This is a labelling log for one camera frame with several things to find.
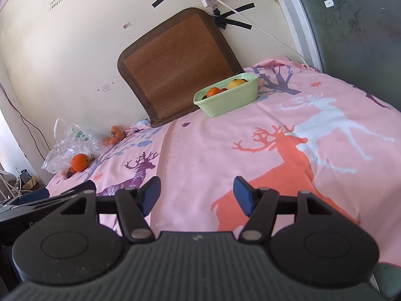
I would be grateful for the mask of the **orange by plastic bag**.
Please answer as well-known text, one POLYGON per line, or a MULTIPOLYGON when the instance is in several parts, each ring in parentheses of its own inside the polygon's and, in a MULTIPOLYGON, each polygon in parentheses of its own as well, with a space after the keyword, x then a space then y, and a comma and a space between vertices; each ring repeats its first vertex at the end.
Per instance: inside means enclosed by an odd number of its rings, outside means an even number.
POLYGON ((83 172, 90 165, 90 158, 86 154, 76 154, 71 159, 71 168, 75 172, 83 172))

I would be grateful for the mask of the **orange stuffed toy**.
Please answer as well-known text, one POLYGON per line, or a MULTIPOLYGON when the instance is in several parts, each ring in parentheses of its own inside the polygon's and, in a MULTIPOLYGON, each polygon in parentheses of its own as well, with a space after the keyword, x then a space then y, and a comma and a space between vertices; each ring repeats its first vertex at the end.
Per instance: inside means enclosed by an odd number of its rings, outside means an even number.
POLYGON ((124 130, 120 126, 111 127, 111 136, 106 137, 103 141, 106 145, 115 146, 126 137, 124 130))

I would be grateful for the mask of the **pink deer bed sheet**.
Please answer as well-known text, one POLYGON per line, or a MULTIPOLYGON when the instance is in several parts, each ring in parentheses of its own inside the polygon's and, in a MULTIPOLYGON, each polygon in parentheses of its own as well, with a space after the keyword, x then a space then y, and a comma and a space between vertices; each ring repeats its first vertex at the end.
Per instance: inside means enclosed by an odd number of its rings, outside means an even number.
POLYGON ((159 128, 140 122, 83 173, 54 177, 49 192, 91 180, 113 194, 157 176, 154 232, 238 234, 247 218, 232 187, 241 176, 284 196, 314 193, 376 240, 380 262, 399 266, 400 112, 289 60, 249 72, 259 78, 256 102, 217 118, 197 110, 159 128))

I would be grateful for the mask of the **clear plastic bag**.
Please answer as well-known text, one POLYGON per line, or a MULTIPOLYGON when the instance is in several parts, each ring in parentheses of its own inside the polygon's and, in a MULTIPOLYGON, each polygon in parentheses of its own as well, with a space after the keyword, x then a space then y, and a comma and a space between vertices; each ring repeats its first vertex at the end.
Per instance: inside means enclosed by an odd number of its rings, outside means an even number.
POLYGON ((93 161, 99 154, 107 150, 104 142, 110 136, 102 132, 69 124, 58 118, 54 124, 54 147, 48 152, 41 168, 62 179, 73 175, 71 161, 77 154, 85 154, 93 161))

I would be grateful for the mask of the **light green plastic basket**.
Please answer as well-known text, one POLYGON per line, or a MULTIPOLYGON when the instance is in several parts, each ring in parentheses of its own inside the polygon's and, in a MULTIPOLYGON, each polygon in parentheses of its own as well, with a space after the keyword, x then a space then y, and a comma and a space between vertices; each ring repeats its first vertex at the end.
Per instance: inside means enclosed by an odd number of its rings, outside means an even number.
POLYGON ((194 95, 193 104, 201 108, 210 118, 216 118, 253 103, 257 98, 257 93, 258 76, 250 73, 240 73, 206 88, 202 88, 194 95), (227 90, 227 85, 235 78, 246 79, 247 83, 227 90), (212 87, 220 88, 221 92, 207 98, 206 93, 212 87))

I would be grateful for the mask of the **mandarin in basket centre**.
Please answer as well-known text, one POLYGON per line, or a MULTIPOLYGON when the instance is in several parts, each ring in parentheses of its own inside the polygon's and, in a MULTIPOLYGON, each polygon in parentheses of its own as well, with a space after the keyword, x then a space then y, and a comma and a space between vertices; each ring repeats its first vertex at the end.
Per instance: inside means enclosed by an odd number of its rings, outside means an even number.
POLYGON ((207 98, 212 97, 212 96, 214 96, 214 95, 219 94, 220 92, 221 92, 221 89, 220 89, 220 88, 212 87, 212 88, 210 88, 210 89, 207 91, 206 97, 207 97, 207 98))

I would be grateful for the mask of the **yellow orange in basket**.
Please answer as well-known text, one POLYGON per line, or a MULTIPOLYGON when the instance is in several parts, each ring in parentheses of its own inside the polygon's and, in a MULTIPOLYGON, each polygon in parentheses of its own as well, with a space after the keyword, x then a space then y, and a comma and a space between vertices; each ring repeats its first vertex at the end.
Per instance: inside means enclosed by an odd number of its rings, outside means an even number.
POLYGON ((233 79, 226 87, 227 90, 232 89, 232 88, 236 88, 242 84, 247 83, 246 79, 243 78, 235 78, 233 79))

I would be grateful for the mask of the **brown woven seat mat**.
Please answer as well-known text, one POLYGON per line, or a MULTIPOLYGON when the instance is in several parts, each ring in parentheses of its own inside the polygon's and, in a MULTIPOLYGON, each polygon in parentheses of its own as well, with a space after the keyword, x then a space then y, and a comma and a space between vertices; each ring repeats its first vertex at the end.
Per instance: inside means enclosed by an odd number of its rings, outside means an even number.
POLYGON ((117 68, 152 127, 197 110, 199 90, 243 72, 214 20, 198 8, 180 11, 140 37, 121 53, 117 68))

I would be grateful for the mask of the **white window frame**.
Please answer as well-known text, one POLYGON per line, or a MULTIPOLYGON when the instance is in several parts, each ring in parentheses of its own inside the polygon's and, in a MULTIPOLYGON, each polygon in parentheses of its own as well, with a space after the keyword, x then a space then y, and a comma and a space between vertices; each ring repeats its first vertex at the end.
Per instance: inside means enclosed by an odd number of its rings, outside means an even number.
POLYGON ((400 77, 400 0, 279 0, 308 64, 366 85, 400 77))

